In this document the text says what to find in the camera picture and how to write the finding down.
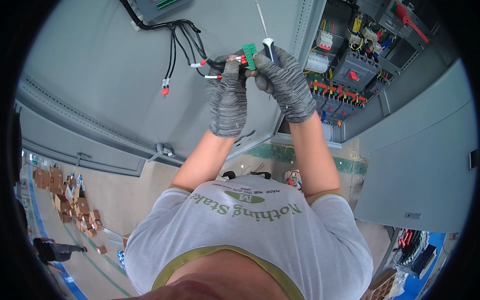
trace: screwdriver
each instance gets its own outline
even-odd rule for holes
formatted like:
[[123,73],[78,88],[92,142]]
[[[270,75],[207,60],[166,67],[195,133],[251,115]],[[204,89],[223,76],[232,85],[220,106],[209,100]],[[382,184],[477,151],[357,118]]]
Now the screwdriver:
[[262,20],[262,26],[264,27],[265,38],[262,40],[262,43],[265,48],[265,56],[272,60],[272,62],[280,66],[280,61],[278,60],[278,56],[275,53],[275,48],[273,47],[273,39],[268,37],[267,28],[265,26],[264,16],[262,15],[262,10],[260,9],[260,4],[258,4],[258,0],[255,0],[257,4],[258,14],[260,15],[260,20]]

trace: blue floor stripe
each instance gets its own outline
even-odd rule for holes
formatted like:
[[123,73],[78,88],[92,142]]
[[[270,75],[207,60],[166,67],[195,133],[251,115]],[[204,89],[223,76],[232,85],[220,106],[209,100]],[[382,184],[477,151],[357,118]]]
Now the blue floor stripe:
[[[28,166],[28,190],[30,192],[30,201],[32,203],[36,225],[38,227],[38,231],[40,231],[40,236],[43,237],[43,238],[48,238],[47,231],[45,230],[45,227],[43,226],[43,222],[42,222],[42,218],[40,216],[40,212],[38,211],[38,206],[36,205],[35,192],[34,192],[34,187],[33,187],[33,182],[32,182],[32,170],[30,169],[30,165]],[[72,294],[75,296],[75,298],[77,298],[77,300],[88,300],[88,298],[83,294],[83,292],[73,282],[73,279],[70,277],[70,275],[68,275],[68,273],[65,270],[65,268],[63,267],[63,265],[59,262],[52,262],[52,264],[54,264],[57,269],[65,272],[63,274],[60,273],[60,276],[62,277],[63,281],[65,281],[65,284],[67,285],[70,292],[72,292]]]

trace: white t-shirt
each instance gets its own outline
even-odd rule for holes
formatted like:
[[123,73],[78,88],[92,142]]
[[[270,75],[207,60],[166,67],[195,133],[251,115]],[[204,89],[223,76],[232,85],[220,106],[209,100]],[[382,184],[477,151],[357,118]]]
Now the white t-shirt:
[[358,300],[372,278],[372,255],[344,198],[328,194],[310,207],[297,189],[257,175],[164,191],[130,235],[125,268],[145,294],[220,249],[254,259],[295,300]]

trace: floor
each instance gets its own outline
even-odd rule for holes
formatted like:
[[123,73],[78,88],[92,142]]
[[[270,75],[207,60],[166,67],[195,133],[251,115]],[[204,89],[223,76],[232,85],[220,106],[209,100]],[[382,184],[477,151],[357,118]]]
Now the floor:
[[[358,140],[354,140],[332,153],[339,171],[342,193],[350,207],[355,208],[361,185],[368,167],[368,160],[361,158]],[[287,170],[296,167],[294,149],[284,145],[264,143],[228,162],[220,174],[233,170],[237,175],[251,171],[265,171],[272,178],[284,182]],[[131,233],[150,212],[158,196],[168,187],[177,168],[159,163],[146,163],[140,178],[100,173],[69,165],[60,165],[64,176],[74,172],[81,174],[90,210],[100,212],[103,225],[117,234]],[[74,253],[72,259],[62,265],[66,274],[52,272],[59,287],[69,299],[112,299],[136,296],[117,258],[119,246],[108,242],[114,239],[101,231],[89,238],[74,223],[62,224],[52,205],[51,194],[32,188],[39,212],[31,226],[39,234],[60,243],[86,246],[88,253]],[[372,252],[374,272],[378,268],[390,242],[382,225],[357,221],[358,228]],[[107,254],[100,255],[96,247],[104,245]]]

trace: hand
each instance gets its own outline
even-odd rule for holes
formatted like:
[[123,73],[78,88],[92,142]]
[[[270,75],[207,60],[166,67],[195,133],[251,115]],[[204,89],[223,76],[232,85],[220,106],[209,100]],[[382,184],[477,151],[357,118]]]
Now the hand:
[[247,77],[255,76],[257,87],[272,94],[288,122],[307,120],[315,112],[316,103],[298,61],[282,48],[275,47],[281,66],[278,67],[264,53],[262,50],[253,55],[257,70],[247,72]]
[[[239,63],[235,55],[224,55],[215,61],[226,61],[222,79],[207,79],[206,93],[211,106],[212,122],[210,132],[218,137],[237,137],[247,122],[247,89],[245,72],[239,74]],[[208,75],[220,75],[220,71],[210,69]]]

